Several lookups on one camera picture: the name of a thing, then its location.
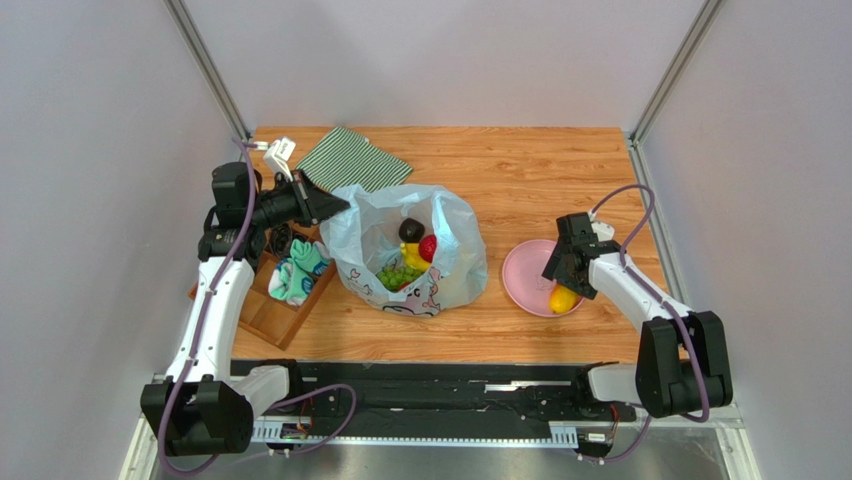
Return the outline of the light blue plastic bag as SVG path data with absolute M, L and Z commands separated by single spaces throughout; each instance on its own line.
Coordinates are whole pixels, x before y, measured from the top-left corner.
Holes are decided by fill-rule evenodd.
M 486 247 L 472 207 L 438 185 L 404 184 L 369 193 L 359 185 L 332 194 L 349 208 L 320 225 L 322 242 L 344 287 L 368 305 L 388 313 L 433 317 L 472 303 L 487 284 Z M 436 236 L 428 269 L 399 291 L 378 274 L 404 265 L 399 227 L 413 219 Z

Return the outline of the yellow mango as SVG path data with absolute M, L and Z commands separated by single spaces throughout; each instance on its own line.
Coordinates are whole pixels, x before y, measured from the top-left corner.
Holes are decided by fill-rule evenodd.
M 582 297 L 569 288 L 556 284 L 548 297 L 548 308 L 553 315 L 564 315 L 573 310 Z

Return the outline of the dark avocado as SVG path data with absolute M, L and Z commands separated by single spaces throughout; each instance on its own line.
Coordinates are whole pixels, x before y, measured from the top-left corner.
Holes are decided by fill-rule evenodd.
M 406 218 L 400 223 L 398 237 L 403 243 L 419 243 L 425 235 L 425 226 L 416 219 Z

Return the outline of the green grapes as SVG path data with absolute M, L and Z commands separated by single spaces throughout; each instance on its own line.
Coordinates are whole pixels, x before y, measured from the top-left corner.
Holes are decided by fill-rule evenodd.
M 376 274 L 376 277 L 386 290 L 397 292 L 417 280 L 422 275 L 422 270 L 407 266 L 397 266 L 381 269 Z

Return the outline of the yellow banana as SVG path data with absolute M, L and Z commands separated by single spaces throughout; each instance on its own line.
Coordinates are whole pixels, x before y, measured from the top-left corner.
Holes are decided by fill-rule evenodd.
M 400 253 L 407 268 L 421 272 L 429 270 L 431 263 L 420 255 L 418 243 L 401 243 Z

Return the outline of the red peach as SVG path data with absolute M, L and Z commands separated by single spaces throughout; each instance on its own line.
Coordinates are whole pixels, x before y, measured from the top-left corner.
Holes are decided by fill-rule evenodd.
M 418 254 L 426 262 L 432 263 L 437 250 L 437 237 L 434 234 L 424 236 L 418 243 Z

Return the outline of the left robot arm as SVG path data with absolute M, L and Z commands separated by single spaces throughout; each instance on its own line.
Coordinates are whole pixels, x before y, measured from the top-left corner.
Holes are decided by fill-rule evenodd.
M 251 164 L 231 162 L 211 173 L 214 206 L 198 244 L 198 278 L 187 328 L 161 382 L 144 386 L 140 406 L 160 456 L 244 452 L 255 420 L 299 381 L 292 361 L 272 361 L 240 381 L 231 378 L 231 352 L 240 313 L 272 227 L 304 227 L 348 209 L 347 201 L 306 174 L 279 175 L 271 190 Z

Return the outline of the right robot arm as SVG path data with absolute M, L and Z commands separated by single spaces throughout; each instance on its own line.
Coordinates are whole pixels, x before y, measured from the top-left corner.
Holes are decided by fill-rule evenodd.
M 615 240 L 602 240 L 587 213 L 556 221 L 558 237 L 542 276 L 583 299 L 607 297 L 640 335 L 632 364 L 588 366 L 579 379 L 596 403 L 643 408 L 653 418 L 705 422 L 733 400 L 724 325 L 654 284 Z

